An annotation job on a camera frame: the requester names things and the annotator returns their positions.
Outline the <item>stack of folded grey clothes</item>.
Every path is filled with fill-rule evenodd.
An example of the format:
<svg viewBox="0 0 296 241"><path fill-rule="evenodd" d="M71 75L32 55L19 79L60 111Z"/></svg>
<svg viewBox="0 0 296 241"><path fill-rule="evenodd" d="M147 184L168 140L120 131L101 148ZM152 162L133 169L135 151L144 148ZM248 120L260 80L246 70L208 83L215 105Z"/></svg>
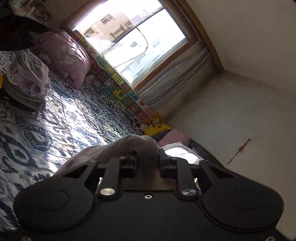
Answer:
<svg viewBox="0 0 296 241"><path fill-rule="evenodd" d="M38 118L51 94L49 68L29 49L17 51L1 80L1 103L15 114Z"/></svg>

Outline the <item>grey window curtain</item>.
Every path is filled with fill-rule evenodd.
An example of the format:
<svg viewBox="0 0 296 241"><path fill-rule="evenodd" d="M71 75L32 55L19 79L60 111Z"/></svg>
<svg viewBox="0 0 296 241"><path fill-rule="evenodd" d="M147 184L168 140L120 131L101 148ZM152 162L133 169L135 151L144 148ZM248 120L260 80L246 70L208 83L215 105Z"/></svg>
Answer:
<svg viewBox="0 0 296 241"><path fill-rule="evenodd" d="M150 108L157 110L184 90L198 74L212 69L212 61L212 53L205 47L162 73L138 94Z"/></svg>

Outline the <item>yellow pikachu plush toy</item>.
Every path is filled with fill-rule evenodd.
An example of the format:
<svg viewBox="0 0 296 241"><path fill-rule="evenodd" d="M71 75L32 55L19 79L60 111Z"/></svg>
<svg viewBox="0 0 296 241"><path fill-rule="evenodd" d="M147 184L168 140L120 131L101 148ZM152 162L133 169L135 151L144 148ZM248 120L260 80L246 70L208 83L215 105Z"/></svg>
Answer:
<svg viewBox="0 0 296 241"><path fill-rule="evenodd" d="M150 137L158 133L171 131L171 127L165 123L162 123L159 118L151 118L148 120L148 123L141 123L139 128L144 135Z"/></svg>

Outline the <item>purple pillow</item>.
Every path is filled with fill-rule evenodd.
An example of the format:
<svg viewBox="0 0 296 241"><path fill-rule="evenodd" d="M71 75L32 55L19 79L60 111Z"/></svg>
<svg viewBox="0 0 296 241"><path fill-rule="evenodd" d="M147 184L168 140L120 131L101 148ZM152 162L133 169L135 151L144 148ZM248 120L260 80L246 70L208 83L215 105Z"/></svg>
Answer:
<svg viewBox="0 0 296 241"><path fill-rule="evenodd" d="M90 70L85 49L64 30L45 32L34 37L34 41L59 76L74 89L79 89Z"/></svg>

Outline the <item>wall hanging ornament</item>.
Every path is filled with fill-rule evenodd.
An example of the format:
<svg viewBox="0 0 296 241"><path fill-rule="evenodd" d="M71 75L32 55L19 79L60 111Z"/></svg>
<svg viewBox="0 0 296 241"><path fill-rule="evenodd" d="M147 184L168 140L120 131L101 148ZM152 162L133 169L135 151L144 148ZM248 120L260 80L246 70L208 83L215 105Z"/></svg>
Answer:
<svg viewBox="0 0 296 241"><path fill-rule="evenodd" d="M251 139L248 138L247 141L238 148L238 151L234 154L234 156L230 159L230 161L227 162L227 164L230 164L233 161L233 159L237 156L237 154L239 154L250 141Z"/></svg>

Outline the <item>blue white patterned quilt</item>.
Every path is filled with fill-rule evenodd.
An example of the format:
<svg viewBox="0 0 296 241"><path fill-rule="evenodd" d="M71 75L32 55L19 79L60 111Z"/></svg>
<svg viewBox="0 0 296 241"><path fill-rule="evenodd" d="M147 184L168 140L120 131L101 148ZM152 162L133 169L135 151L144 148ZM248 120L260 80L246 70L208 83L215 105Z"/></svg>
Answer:
<svg viewBox="0 0 296 241"><path fill-rule="evenodd" d="M1 104L1 231L18 227L15 196L51 177L68 159L94 145L106 145L139 134L125 111L100 87L85 81L67 86L49 71L51 94L37 118L27 118Z"/></svg>

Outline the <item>pink pillow at headboard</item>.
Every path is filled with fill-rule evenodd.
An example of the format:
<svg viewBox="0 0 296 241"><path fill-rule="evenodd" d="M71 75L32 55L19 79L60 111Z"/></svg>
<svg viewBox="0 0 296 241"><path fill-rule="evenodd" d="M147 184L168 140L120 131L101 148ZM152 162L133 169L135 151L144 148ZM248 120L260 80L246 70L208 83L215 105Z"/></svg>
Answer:
<svg viewBox="0 0 296 241"><path fill-rule="evenodd" d="M173 129L169 131L159 142L158 146L163 147L168 144L174 144L180 142L182 145L189 147L190 137L180 130Z"/></svg>

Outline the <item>dark wooden headboard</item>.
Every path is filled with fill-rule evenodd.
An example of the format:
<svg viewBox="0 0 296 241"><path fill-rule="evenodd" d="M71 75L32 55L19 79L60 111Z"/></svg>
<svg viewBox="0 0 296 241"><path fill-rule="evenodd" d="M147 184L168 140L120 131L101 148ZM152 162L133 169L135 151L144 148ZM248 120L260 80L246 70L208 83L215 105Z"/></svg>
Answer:
<svg viewBox="0 0 296 241"><path fill-rule="evenodd" d="M225 169L225 167L207 149L205 149L195 140L190 139L189 148L193 150L195 153L197 153L203 160L207 160L213 163L214 165Z"/></svg>

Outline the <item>white floral baby garment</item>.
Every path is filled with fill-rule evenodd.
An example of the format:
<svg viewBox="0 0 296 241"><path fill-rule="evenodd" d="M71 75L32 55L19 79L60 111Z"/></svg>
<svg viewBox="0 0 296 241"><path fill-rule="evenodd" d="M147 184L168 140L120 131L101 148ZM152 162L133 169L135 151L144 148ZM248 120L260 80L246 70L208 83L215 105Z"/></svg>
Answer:
<svg viewBox="0 0 296 241"><path fill-rule="evenodd" d="M54 175L62 175L69 169L94 160L107 164L110 159L128 157L135 151L139 158L139 168L134 179L125 178L122 188L128 190L174 190L175 180L160 177L157 142L149 136L128 135L104 146L88 147L63 164Z"/></svg>

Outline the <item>colourful alphabet foam mat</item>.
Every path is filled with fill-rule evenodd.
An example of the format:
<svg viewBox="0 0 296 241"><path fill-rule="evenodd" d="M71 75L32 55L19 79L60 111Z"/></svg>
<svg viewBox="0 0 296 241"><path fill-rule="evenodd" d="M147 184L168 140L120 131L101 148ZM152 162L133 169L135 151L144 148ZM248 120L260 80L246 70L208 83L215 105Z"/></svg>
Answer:
<svg viewBox="0 0 296 241"><path fill-rule="evenodd" d="M113 100L128 116L139 123L149 123L154 112L138 96L128 82L87 42L77 30L73 37L88 52L90 57L90 72L92 81L98 84L100 91Z"/></svg>

